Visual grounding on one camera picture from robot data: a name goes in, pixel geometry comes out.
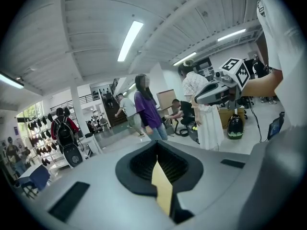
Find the ceiling light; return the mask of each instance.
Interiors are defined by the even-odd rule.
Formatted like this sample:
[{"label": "ceiling light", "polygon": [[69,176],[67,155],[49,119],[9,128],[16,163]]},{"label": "ceiling light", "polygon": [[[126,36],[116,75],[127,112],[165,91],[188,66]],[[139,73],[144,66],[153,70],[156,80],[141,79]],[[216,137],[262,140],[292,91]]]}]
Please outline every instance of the ceiling light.
[{"label": "ceiling light", "polygon": [[234,36],[234,35],[243,33],[243,32],[245,32],[245,31],[246,31],[246,29],[243,29],[243,30],[241,30],[241,31],[237,31],[237,32],[235,32],[235,33],[231,33],[231,34],[229,34],[229,35],[226,35],[226,36],[223,36],[223,37],[219,38],[217,41],[220,42],[220,41],[223,40],[223,39],[226,39],[226,38],[229,38],[229,37],[231,37],[231,36]]},{"label": "ceiling light", "polygon": [[14,86],[15,88],[22,89],[24,85],[15,79],[9,77],[8,75],[0,72],[0,81],[3,81],[11,86]]},{"label": "ceiling light", "polygon": [[132,85],[130,86],[130,88],[128,88],[128,90],[131,90],[134,86],[135,86],[135,83],[132,84]]},{"label": "ceiling light", "polygon": [[184,58],[181,59],[180,61],[177,61],[173,66],[176,66],[176,65],[180,64],[182,61],[185,61],[186,59],[189,59],[189,58],[192,57],[193,55],[196,55],[196,52],[193,52],[192,54],[188,55],[187,57],[184,57]]},{"label": "ceiling light", "polygon": [[132,25],[131,25],[131,27],[128,31],[128,34],[125,38],[124,44],[121,47],[117,61],[124,61],[125,60],[135,37],[137,36],[137,34],[139,33],[139,31],[140,31],[140,29],[142,28],[143,25],[144,25],[143,23],[137,22],[137,21],[134,21],[132,23]]}]

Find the purple shirt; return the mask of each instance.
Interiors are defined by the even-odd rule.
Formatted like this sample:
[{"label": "purple shirt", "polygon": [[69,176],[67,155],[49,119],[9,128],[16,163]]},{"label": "purple shirt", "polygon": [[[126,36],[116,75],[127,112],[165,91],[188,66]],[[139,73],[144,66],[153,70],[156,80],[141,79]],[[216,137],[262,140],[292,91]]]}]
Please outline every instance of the purple shirt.
[{"label": "purple shirt", "polygon": [[150,128],[158,128],[161,126],[162,119],[155,107],[155,101],[153,99],[146,100],[141,92],[136,91],[134,94],[134,102],[137,113],[144,111]]}]

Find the ceiling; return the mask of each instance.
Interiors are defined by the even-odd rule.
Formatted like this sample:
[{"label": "ceiling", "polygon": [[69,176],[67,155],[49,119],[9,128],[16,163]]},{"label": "ceiling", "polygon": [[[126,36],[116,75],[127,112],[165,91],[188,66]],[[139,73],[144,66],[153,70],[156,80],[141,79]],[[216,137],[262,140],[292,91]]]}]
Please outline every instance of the ceiling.
[{"label": "ceiling", "polygon": [[[207,56],[261,34],[257,0],[28,0],[0,49],[0,108],[18,110],[61,89],[149,72],[191,52]],[[117,58],[133,21],[144,23],[124,62]],[[217,38],[246,28],[219,44]]]}]

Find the backpack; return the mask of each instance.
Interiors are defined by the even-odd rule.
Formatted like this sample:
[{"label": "backpack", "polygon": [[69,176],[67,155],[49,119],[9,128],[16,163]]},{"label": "backpack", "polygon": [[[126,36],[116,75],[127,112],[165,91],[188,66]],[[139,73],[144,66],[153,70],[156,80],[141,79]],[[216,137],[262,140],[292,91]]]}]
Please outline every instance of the backpack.
[{"label": "backpack", "polygon": [[58,118],[54,120],[56,122],[57,130],[56,130],[56,137],[58,140],[59,145],[62,147],[69,145],[74,142],[74,135],[71,130],[70,125],[67,123],[67,117],[64,116],[63,121],[59,121]]}]

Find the box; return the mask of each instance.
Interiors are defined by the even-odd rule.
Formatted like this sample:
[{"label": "box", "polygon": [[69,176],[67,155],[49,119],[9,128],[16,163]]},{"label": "box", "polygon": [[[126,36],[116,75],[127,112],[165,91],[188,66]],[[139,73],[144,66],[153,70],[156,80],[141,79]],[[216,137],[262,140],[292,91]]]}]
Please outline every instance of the box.
[{"label": "box", "polygon": [[[221,119],[221,122],[222,122],[223,129],[227,129],[228,120],[230,119],[230,117],[233,114],[235,114],[235,111],[234,110],[228,110],[227,108],[220,108],[219,114],[220,114],[220,119]],[[238,115],[242,119],[243,125],[244,125],[245,124],[244,107],[238,108]]]}]

